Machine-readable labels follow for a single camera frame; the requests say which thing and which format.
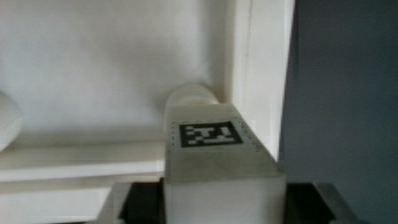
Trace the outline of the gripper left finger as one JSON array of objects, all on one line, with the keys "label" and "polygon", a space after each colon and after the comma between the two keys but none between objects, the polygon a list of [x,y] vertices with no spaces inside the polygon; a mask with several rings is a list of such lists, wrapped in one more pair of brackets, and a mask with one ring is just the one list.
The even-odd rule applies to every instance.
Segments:
[{"label": "gripper left finger", "polygon": [[121,218],[125,202],[129,198],[132,184],[116,183],[111,189],[111,193],[106,199],[100,215],[95,220],[88,221],[86,224],[127,224]]}]

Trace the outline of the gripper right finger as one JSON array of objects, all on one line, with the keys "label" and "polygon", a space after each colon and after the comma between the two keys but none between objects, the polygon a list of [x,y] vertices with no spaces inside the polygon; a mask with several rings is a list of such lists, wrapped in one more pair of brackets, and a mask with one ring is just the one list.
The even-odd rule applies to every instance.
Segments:
[{"label": "gripper right finger", "polygon": [[331,183],[317,183],[315,189],[335,215],[329,224],[370,224],[360,219],[335,185]]}]

